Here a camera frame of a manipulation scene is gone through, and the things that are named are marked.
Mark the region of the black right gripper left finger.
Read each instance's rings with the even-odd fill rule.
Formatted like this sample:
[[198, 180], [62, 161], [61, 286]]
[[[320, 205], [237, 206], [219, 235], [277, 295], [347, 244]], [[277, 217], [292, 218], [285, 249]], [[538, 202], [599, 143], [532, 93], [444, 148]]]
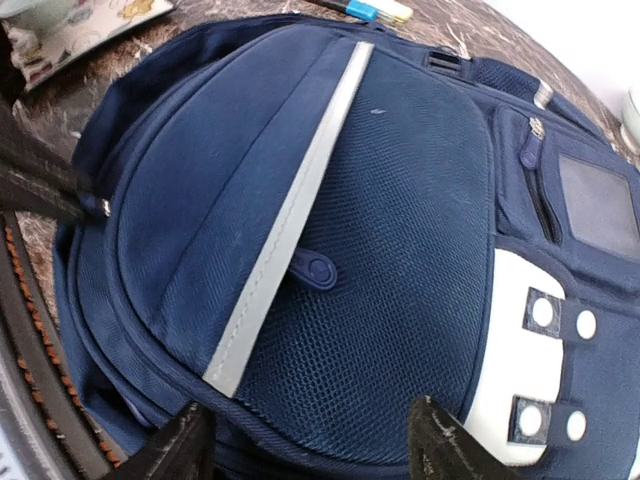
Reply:
[[191, 403], [103, 479], [215, 479], [215, 436], [215, 414]]

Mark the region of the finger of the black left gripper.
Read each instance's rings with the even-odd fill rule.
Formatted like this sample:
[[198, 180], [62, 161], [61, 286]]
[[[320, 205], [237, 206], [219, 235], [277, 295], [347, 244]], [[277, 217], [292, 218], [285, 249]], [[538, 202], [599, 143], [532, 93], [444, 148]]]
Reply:
[[26, 211], [63, 223], [106, 218], [108, 201], [67, 160], [26, 132], [1, 104], [1, 209]]

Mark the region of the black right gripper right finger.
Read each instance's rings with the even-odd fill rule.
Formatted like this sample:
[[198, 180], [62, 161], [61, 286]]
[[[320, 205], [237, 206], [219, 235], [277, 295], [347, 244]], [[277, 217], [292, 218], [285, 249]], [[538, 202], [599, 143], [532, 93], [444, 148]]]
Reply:
[[411, 406], [408, 428], [411, 479], [519, 479], [429, 396]]

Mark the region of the navy blue student backpack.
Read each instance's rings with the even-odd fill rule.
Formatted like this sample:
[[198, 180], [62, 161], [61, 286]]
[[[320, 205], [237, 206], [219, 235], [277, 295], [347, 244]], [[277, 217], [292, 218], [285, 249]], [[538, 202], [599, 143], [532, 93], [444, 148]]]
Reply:
[[56, 303], [128, 453], [185, 405], [231, 478], [405, 479], [427, 396], [509, 471], [639, 475], [639, 173], [563, 97], [359, 24], [199, 25], [73, 155]]

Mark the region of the blue capped black marker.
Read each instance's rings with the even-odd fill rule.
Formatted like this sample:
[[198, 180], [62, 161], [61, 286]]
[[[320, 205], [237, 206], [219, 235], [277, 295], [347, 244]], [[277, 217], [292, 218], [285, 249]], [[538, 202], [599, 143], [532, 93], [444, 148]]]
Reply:
[[356, 0], [307, 0], [309, 3], [318, 5], [335, 12], [351, 16], [353, 18], [373, 22], [378, 17], [378, 10], [366, 3]]

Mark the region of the yellow highlighter pen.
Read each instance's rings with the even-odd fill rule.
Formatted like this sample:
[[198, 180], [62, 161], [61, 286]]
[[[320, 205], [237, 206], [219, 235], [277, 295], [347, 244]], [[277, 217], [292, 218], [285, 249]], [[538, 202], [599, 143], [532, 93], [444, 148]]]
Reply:
[[378, 11], [379, 17], [388, 22], [406, 23], [413, 16], [413, 9], [395, 0], [375, 0], [369, 4]]

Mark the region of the floral square plate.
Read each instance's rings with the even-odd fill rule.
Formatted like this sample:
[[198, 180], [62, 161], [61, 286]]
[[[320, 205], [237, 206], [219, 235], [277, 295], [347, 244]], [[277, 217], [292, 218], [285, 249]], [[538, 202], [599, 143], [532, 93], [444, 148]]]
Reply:
[[163, 0], [5, 0], [1, 26], [30, 91], [101, 44], [174, 8]]

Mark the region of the small celadon bowl at back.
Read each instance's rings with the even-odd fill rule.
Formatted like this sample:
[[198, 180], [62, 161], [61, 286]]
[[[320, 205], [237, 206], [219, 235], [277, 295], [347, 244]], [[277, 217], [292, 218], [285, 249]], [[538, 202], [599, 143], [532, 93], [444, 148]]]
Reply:
[[627, 148], [634, 154], [639, 154], [640, 115], [639, 115], [639, 87], [632, 87], [626, 94], [622, 111], [620, 134]]

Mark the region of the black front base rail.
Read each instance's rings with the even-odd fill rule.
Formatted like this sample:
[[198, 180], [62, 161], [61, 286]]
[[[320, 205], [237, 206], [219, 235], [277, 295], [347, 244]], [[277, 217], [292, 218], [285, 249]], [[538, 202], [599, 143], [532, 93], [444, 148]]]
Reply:
[[13, 213], [1, 217], [1, 476], [100, 479], [126, 453], [87, 414]]

